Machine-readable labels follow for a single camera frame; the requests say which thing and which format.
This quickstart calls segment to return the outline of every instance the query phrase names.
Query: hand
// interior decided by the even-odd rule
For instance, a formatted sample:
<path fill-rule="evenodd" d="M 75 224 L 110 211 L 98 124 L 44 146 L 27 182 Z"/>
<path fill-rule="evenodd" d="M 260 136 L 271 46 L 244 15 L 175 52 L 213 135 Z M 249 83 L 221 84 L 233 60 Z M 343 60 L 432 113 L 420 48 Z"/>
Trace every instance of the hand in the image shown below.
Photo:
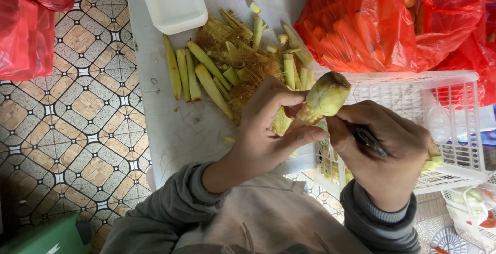
<path fill-rule="evenodd" d="M 402 209 L 425 162 L 429 131 L 370 100 L 344 105 L 336 116 L 326 120 L 332 147 L 370 200 L 383 211 Z M 369 127 L 387 150 L 387 158 L 357 144 L 352 134 L 356 124 Z"/>
<path fill-rule="evenodd" d="M 315 126 L 291 129 L 282 137 L 271 130 L 279 108 L 303 103 L 307 93 L 290 91 L 273 76 L 264 79 L 243 109 L 232 150 L 205 169 L 202 176 L 205 189 L 221 193 L 270 172 L 297 148 L 328 138 L 325 130 Z"/>

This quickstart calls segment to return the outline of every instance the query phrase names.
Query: white plastic lid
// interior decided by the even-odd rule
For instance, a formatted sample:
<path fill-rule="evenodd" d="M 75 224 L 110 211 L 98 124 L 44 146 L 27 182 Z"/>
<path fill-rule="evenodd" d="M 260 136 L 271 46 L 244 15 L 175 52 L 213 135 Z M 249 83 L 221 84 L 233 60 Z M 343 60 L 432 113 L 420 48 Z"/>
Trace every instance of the white plastic lid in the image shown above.
<path fill-rule="evenodd" d="M 145 0 L 153 25 L 164 34 L 197 28 L 208 19 L 203 0 Z"/>

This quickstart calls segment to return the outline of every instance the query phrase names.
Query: gray sleeve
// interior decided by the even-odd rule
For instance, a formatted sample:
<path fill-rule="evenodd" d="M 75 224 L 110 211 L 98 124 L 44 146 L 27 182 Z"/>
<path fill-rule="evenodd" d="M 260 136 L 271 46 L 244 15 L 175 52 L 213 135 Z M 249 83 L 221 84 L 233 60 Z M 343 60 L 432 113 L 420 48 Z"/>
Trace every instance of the gray sleeve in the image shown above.
<path fill-rule="evenodd" d="M 417 212 L 417 199 L 413 193 L 403 209 L 385 212 L 377 208 L 364 188 L 352 180 L 341 192 L 340 199 L 345 211 L 345 227 L 374 254 L 420 252 L 418 234 L 413 228 Z"/>
<path fill-rule="evenodd" d="M 205 190 L 201 176 L 211 163 L 183 166 L 135 209 L 115 219 L 101 253 L 171 253 L 181 235 L 216 214 L 231 192 Z"/>

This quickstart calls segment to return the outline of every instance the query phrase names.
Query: person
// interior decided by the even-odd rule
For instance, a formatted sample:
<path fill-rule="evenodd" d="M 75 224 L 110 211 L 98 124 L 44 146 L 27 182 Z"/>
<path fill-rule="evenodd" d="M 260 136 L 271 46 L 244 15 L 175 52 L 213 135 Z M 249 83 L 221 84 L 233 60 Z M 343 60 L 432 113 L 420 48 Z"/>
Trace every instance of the person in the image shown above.
<path fill-rule="evenodd" d="M 231 151 L 179 169 L 114 220 L 101 252 L 418 253 L 412 190 L 429 131 L 364 101 L 326 118 L 329 132 L 309 126 L 275 135 L 271 123 L 280 106 L 301 107 L 306 94 L 266 78 L 243 110 Z M 357 144 L 353 124 L 366 125 L 387 158 Z M 268 174 L 300 146 L 327 138 L 355 177 L 340 195 L 344 226 L 305 193 L 305 182 Z"/>

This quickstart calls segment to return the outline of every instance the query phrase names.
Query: green plastic stool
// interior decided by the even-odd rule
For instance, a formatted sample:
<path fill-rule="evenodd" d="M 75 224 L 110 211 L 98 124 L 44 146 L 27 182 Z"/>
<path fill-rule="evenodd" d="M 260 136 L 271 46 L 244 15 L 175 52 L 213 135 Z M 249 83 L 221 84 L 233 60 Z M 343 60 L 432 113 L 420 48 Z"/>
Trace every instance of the green plastic stool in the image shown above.
<path fill-rule="evenodd" d="M 92 237 L 91 225 L 74 212 L 10 240 L 0 254 L 86 254 Z"/>

